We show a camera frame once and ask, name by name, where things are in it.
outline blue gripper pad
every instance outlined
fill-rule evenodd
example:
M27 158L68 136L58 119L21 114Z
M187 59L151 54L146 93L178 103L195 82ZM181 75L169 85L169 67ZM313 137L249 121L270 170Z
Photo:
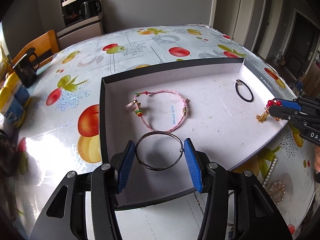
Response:
M190 172L192 184L197 189L198 192L201 192L203 188L203 184L201 181L201 169L195 157L195 155L197 155L196 150L190 139L184 140L183 149L184 149L184 156L187 161L187 166Z
M130 146L127 148L127 151L123 153L125 154L125 157L118 171L117 188L119 190L119 193L121 193L122 190L127 186L129 174L130 174L132 163L135 156L134 148L135 148L135 144L134 142L131 142Z
M299 104L297 102L293 102L293 101L289 101L289 100L282 100L282 99L280 99L279 101L281 102L281 106L283 106L283 107L287 107L287 108L301 111L301 106L299 106Z

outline wooden chair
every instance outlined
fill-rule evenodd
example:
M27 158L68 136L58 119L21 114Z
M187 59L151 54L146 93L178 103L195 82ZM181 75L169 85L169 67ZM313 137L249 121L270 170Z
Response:
M18 53L18 55L12 60L12 64L16 64L17 61L26 53L30 48L35 48L36 55L39 60L39 68L47 64L52 60L52 57L55 53L59 52L57 35L54 30L49 30L47 33L41 35L35 40L29 42L23 49ZM36 58L34 56L30 57L32 65L36 66ZM8 66L8 72L12 73L12 67Z

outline pink braided bracelet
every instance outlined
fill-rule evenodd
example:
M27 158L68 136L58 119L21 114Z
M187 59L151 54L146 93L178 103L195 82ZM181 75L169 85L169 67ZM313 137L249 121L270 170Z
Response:
M186 99L184 100L183 97L176 91L173 91L173 90L159 90L159 91L156 91L156 92L148 92L148 91L145 91L145 92L141 92L141 93L136 93L134 98L133 98L133 102L126 105L126 109L130 109L131 106L135 105L136 106L136 110L134 111L136 113L137 116L139 116L142 120L142 122L144 123L144 125L150 129L151 131L156 131L155 129L151 128L147 123L146 121L144 120L143 116L142 116L142 111L140 109L140 103L138 102L137 100L137 97L142 95L142 94L145 94L145 95L156 95L156 94L160 94L160 93L172 93L172 94L175 94L177 95L178 97L180 97L183 101L183 109L182 109L182 117L180 119L180 121L174 126L172 127L170 130L167 130L165 132L172 132L174 130L176 130L181 124L182 124L182 121L183 119L186 117L186 113L187 113L187 102L189 101L189 99Z

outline mug handle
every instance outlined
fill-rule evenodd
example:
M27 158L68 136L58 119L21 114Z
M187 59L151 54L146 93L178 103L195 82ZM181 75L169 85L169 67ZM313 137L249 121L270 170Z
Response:
M94 2L97 5L96 13L98 13L99 11L101 11L101 2L99 0L94 0Z
M31 56L35 56L36 57L36 61L37 61L37 66L35 67L35 68L33 68L34 70L35 70L35 72L37 72L37 70L38 70L38 68L39 68L39 65L40 65L40 63L39 63L39 59L38 59L38 56L37 56L37 54L36 53L31 53L29 56L28 56L28 58L30 58Z

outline metal bolt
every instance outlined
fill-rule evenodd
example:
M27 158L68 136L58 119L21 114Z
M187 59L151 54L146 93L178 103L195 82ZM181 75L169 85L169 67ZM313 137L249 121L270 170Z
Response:
M245 176L247 176L247 177L251 177L251 176L252 176L252 172L249 171L249 170L245 170L245 171L244 171L244 174L245 174Z
M111 164L110 163L105 163L105 164L103 164L102 166L101 166L101 169L103 169L103 170L108 170L108 169L110 169L111 168Z
M74 171L69 171L67 174L68 178L72 178L76 173Z
M215 162L210 162L210 163L208 164L208 166L209 166L210 169L216 169L216 168L218 168L218 164L215 163Z

